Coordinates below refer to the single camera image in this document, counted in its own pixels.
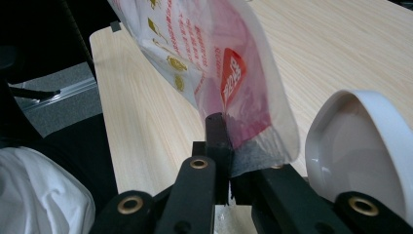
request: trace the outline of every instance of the gray mat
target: gray mat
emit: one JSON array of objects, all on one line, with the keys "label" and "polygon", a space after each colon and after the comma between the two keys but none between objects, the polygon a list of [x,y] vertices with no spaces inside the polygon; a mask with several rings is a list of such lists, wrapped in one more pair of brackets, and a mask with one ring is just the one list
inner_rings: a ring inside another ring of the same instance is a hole
[{"label": "gray mat", "polygon": [[[93,76],[89,67],[85,63],[81,63],[55,74],[17,84],[15,87],[37,91],[54,91],[91,77]],[[17,101],[23,105],[32,100],[17,98]],[[41,108],[26,111],[24,114],[44,137],[101,112],[98,90],[94,88]]]}]

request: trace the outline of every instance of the white plastic bag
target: white plastic bag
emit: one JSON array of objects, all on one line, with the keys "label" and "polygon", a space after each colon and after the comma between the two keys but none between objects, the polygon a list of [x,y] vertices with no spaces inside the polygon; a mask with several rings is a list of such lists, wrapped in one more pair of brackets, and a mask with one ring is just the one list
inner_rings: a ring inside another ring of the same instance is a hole
[{"label": "white plastic bag", "polygon": [[243,0],[109,0],[140,50],[203,122],[223,112],[232,176],[287,164],[297,127],[264,31]]}]

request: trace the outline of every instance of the white cloth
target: white cloth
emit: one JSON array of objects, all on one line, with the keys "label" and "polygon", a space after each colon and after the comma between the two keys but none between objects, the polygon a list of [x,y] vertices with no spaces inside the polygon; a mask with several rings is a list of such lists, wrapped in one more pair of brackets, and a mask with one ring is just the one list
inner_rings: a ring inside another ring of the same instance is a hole
[{"label": "white cloth", "polygon": [[94,223],[89,190],[30,148],[0,149],[0,233],[87,233]]}]

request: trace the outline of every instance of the white ceramic bowl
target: white ceramic bowl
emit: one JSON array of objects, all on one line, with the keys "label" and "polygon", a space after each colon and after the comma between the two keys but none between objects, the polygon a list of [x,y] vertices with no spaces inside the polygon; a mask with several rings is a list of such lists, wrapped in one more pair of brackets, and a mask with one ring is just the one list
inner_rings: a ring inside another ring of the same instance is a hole
[{"label": "white ceramic bowl", "polygon": [[365,193],[413,226],[413,134],[381,94],[334,94],[313,122],[305,150],[310,185],[321,197],[334,202],[343,192]]}]

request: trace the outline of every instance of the black metal bracket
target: black metal bracket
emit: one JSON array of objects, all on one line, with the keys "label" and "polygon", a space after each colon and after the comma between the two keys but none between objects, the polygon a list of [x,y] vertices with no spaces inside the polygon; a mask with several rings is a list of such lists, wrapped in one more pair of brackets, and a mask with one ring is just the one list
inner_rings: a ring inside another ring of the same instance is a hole
[{"label": "black metal bracket", "polygon": [[155,197],[129,191],[115,197],[91,233],[213,233],[214,206],[252,206],[258,233],[413,233],[372,197],[322,199],[290,165],[230,178],[234,150],[221,113],[206,118],[206,142],[194,142],[176,182]]}]

